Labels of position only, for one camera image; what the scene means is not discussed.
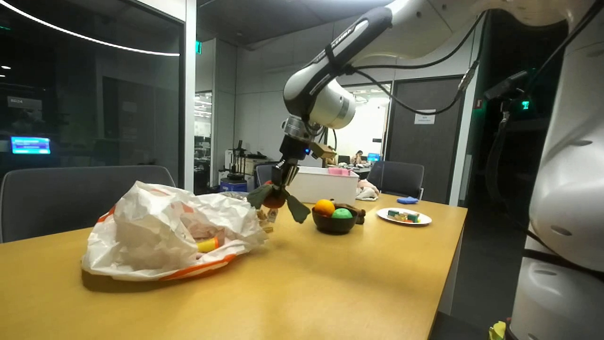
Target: orange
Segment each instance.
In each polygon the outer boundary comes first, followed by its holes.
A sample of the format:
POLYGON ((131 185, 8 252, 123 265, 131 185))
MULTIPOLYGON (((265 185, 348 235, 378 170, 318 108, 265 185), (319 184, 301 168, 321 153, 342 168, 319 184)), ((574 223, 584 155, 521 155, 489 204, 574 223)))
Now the orange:
POLYGON ((333 216, 335 210, 336 210, 336 204, 335 201, 331 199, 321 199, 316 202, 314 210, 319 214, 319 216, 333 216))

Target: monitor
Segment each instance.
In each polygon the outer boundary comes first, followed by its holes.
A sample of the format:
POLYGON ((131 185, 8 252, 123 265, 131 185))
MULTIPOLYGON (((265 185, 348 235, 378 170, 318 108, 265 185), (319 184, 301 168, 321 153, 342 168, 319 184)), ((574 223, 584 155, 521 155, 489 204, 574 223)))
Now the monitor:
POLYGON ((12 155, 51 155, 51 138, 12 136, 12 155))
POLYGON ((369 165, 374 165, 374 163, 380 163, 382 161, 382 155, 380 153, 369 153, 367 155, 367 163, 369 165))

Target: glass wall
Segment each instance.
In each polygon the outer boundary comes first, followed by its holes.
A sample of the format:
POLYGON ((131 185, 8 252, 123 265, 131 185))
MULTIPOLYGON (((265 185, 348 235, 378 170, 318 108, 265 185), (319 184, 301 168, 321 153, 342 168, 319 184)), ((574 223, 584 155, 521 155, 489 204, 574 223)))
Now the glass wall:
POLYGON ((163 165, 182 184, 185 25, 125 0, 0 2, 0 167, 163 165))

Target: chair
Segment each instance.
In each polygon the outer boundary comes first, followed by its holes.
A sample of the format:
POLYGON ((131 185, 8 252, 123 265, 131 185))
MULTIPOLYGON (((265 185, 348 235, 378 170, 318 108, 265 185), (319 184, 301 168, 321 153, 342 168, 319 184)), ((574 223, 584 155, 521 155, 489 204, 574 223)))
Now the chair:
POLYGON ((174 185, 165 167, 12 170, 2 180, 0 242, 93 227, 136 180, 174 185))
POLYGON ((367 180, 384 193, 421 199, 423 176, 423 165, 378 161, 367 180))
POLYGON ((265 182, 270 182, 276 165, 278 163, 257 163, 253 167, 253 185, 261 187, 265 182))
POLYGON ((342 165, 342 163, 352 165, 352 157, 350 155, 338 155, 338 165, 342 165))

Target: floor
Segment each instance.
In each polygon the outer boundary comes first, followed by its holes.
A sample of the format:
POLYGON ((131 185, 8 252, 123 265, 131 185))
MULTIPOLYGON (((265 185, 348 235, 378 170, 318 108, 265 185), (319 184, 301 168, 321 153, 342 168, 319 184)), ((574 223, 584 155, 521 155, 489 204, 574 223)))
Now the floor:
POLYGON ((484 340, 489 327, 512 318, 527 229, 529 193, 516 208, 495 204, 482 182, 469 199, 469 218, 452 316, 440 314, 435 340, 484 340))

